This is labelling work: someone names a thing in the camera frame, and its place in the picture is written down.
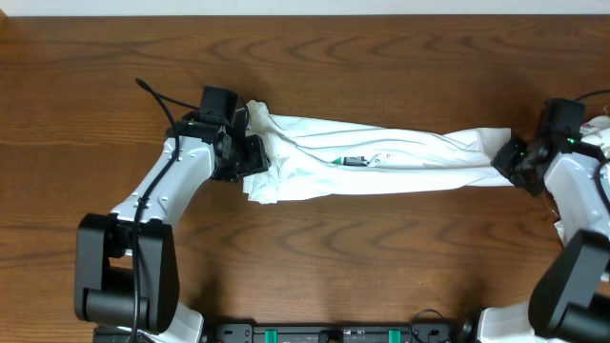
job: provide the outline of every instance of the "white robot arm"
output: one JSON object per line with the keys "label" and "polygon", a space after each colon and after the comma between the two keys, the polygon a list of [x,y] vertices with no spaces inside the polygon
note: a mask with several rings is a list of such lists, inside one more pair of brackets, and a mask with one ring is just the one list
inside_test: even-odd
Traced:
{"label": "white robot arm", "polygon": [[[90,213],[81,221],[74,310],[81,320],[131,331],[131,342],[199,343],[203,317],[178,301],[173,229],[204,181],[237,182],[265,172],[269,159],[260,137],[245,135],[250,114],[247,107],[236,109],[234,92],[206,87],[195,107],[136,82],[159,102],[172,127],[135,191],[110,214]],[[174,123],[163,99],[193,111]],[[110,258],[131,254],[132,270],[110,265]]]}
{"label": "white robot arm", "polygon": [[601,149],[580,142],[580,102],[547,101],[537,139],[518,138],[493,165],[533,195],[553,194],[564,227],[564,251],[537,284],[530,301],[487,309],[480,343],[610,342],[610,301],[596,294],[610,261],[608,181]]}

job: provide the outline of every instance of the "green connector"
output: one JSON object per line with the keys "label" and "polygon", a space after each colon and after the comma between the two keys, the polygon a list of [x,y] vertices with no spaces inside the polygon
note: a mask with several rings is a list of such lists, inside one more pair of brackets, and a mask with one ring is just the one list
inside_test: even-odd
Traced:
{"label": "green connector", "polygon": [[388,335],[390,336],[388,343],[400,343],[400,331],[390,330]]}
{"label": "green connector", "polygon": [[265,343],[277,343],[277,330],[265,331]]}

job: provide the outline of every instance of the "black base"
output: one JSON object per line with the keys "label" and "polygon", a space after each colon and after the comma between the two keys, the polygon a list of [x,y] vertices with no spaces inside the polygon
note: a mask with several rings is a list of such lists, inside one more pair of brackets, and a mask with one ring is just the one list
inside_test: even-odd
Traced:
{"label": "black base", "polygon": [[445,322],[382,327],[228,324],[218,326],[207,343],[453,343],[455,336],[453,326]]}

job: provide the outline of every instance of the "cloth fold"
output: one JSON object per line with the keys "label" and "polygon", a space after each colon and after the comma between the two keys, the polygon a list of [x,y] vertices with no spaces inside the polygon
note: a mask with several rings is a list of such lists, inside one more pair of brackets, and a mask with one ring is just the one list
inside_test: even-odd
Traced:
{"label": "cloth fold", "polygon": [[490,166],[510,129],[448,134],[383,129],[270,114],[250,101],[249,134],[262,137],[268,171],[244,178],[248,199],[261,204],[329,194],[379,194],[510,186]]}

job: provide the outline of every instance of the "wood grain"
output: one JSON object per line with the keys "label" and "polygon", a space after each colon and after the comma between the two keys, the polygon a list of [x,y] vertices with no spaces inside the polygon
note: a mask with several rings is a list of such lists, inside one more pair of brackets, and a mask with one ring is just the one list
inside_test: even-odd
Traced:
{"label": "wood grain", "polygon": [[0,32],[2,32],[2,29],[4,28],[4,25],[7,23],[7,15],[5,13],[2,12],[2,9],[0,9]]}
{"label": "wood grain", "polygon": [[[541,102],[610,84],[605,16],[11,18],[0,32],[0,341],[83,342],[75,231],[141,181],[167,127],[139,89],[204,85],[272,112],[531,136]],[[601,113],[604,99],[590,106]],[[178,115],[180,110],[172,107]],[[207,318],[397,322],[528,298],[560,251],[512,188],[272,206],[209,182],[176,231],[181,299]]]}

